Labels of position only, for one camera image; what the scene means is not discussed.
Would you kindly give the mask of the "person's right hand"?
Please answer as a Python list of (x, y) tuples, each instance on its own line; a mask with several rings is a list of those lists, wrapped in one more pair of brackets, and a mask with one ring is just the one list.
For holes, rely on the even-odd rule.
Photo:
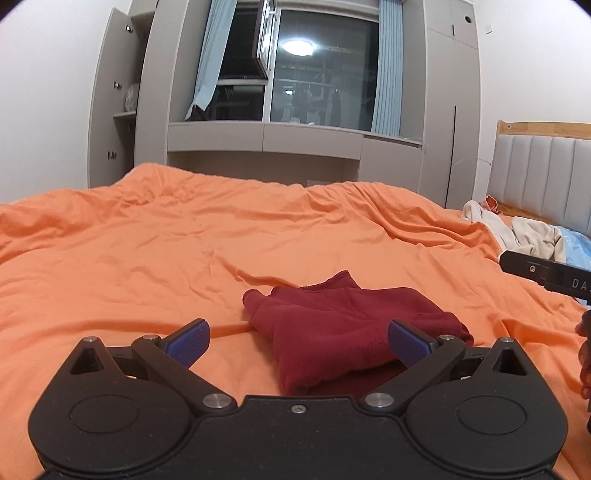
[(591, 310), (587, 310), (583, 316), (581, 322), (576, 326), (575, 331), (581, 337), (584, 337), (585, 340), (581, 345), (578, 353), (578, 359), (581, 366), (580, 371), (580, 380), (582, 383), (581, 388), (581, 395), (585, 400), (589, 400), (591, 396), (591, 372), (590, 372), (590, 363), (591, 363), (591, 352), (590, 352), (590, 341), (591, 341), (591, 332), (590, 332), (590, 323), (591, 323)]

